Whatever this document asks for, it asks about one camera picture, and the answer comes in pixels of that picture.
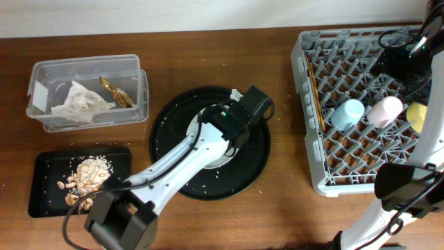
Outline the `yellow bowl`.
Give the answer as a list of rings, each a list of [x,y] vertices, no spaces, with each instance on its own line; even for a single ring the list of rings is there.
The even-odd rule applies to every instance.
[[[417,133],[422,133],[426,114],[427,106],[421,103],[413,102],[407,108],[407,121],[412,123],[411,127]]]

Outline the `grey plate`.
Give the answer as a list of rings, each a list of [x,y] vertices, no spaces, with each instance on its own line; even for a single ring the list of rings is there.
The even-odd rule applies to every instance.
[[[230,162],[234,157],[231,153],[237,154],[237,149],[229,149],[229,141],[223,139],[223,132],[212,123],[198,122],[198,115],[203,119],[205,108],[202,108],[190,121],[186,138],[193,144],[194,150],[190,153],[190,163],[197,164],[202,169],[216,169]]]

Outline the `pink cup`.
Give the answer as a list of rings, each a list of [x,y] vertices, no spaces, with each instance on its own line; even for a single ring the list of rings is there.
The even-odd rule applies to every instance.
[[[376,128],[384,128],[393,122],[403,110],[402,101],[393,96],[385,97],[372,106],[367,120]]]

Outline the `light blue cup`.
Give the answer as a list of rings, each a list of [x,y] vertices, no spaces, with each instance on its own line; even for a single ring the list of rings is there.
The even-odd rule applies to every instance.
[[[364,115],[365,107],[357,99],[343,102],[332,114],[330,122],[340,131],[346,131],[357,125]]]

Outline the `food scraps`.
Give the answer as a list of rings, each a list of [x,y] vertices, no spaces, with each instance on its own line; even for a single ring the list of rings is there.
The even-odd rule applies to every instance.
[[[63,176],[56,184],[59,189],[67,191],[65,203],[73,206],[80,198],[98,191],[113,171],[111,162],[104,156],[89,156],[81,160],[75,172]]]

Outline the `white paper napkin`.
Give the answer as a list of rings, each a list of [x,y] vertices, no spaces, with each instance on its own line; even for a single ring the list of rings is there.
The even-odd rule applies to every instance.
[[[59,115],[74,122],[92,123],[95,115],[116,106],[115,102],[107,102],[96,92],[88,90],[76,81],[72,81],[71,84],[65,102],[51,108],[53,115]]]

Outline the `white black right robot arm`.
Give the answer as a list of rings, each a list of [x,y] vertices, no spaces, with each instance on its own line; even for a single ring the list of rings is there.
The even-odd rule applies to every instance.
[[[425,123],[409,163],[379,168],[371,205],[324,249],[379,249],[403,226],[443,210],[443,2],[428,1],[420,30],[406,44],[378,44],[384,52],[372,71],[401,82],[402,97],[431,87]]]

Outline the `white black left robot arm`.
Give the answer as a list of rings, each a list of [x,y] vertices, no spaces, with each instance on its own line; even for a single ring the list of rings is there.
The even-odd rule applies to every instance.
[[[195,106],[185,138],[144,171],[106,180],[80,198],[94,198],[85,229],[105,249],[147,249],[169,200],[207,165],[245,145],[274,113],[272,99],[252,86],[245,93],[200,87],[172,99],[163,111]]]

